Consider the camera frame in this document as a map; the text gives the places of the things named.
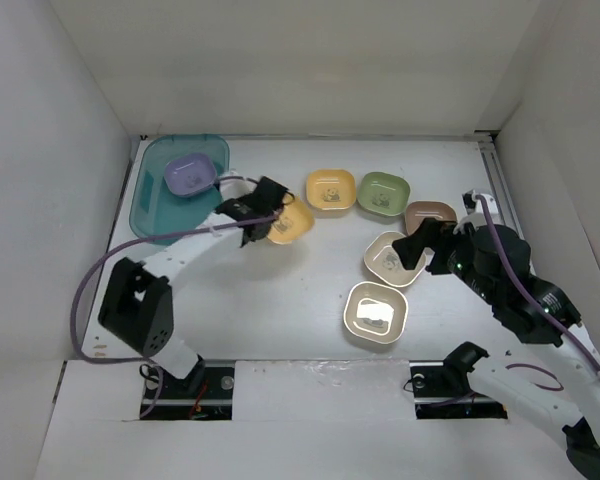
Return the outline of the purple panda plate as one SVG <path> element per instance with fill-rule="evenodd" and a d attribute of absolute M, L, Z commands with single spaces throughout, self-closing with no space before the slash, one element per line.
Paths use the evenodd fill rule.
<path fill-rule="evenodd" d="M 170 161 L 163 175 L 168 190 L 182 198 L 209 190 L 217 176 L 214 163 L 204 153 L 191 153 Z"/>

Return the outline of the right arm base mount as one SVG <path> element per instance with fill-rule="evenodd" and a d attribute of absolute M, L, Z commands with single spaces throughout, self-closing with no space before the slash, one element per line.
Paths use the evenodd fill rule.
<path fill-rule="evenodd" d="M 442 360 L 409 362 L 410 378 L 403 390 L 413 395 L 418 420 L 506 420 L 506 408 L 471 389 L 467 375 L 488 353 L 464 342 Z"/>

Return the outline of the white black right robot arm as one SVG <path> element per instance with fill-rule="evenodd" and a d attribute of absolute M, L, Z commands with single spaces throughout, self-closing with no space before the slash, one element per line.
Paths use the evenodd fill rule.
<path fill-rule="evenodd" d="M 406 268 L 431 249 L 427 271 L 454 275 L 489 305 L 493 317 L 549 368 L 569 398 L 517 376 L 471 342 L 444 358 L 445 387 L 513 408 L 562 447 L 584 478 L 600 479 L 600 354 L 584 338 L 581 315 L 564 291 L 531 273 L 529 244 L 492 220 L 477 226 L 427 218 L 393 248 Z"/>

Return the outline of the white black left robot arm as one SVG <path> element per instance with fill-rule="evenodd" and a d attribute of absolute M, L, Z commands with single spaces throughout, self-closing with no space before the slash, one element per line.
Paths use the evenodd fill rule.
<path fill-rule="evenodd" d="M 222 202 L 198 228 L 140 261 L 124 257 L 114 264 L 98 313 L 105 330 L 161 367 L 185 397 L 202 387 L 205 362 L 174 333 L 176 293 L 222 256 L 267 237 L 294 199 L 266 176 L 252 189 L 237 176 L 222 182 Z"/>

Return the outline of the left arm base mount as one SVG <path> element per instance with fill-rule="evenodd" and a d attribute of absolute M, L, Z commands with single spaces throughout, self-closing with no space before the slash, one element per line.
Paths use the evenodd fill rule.
<path fill-rule="evenodd" d="M 141 364 L 144 380 L 139 419 L 144 421 L 229 421 L 232 419 L 235 361 L 205 361 L 189 386 L 156 366 Z"/>

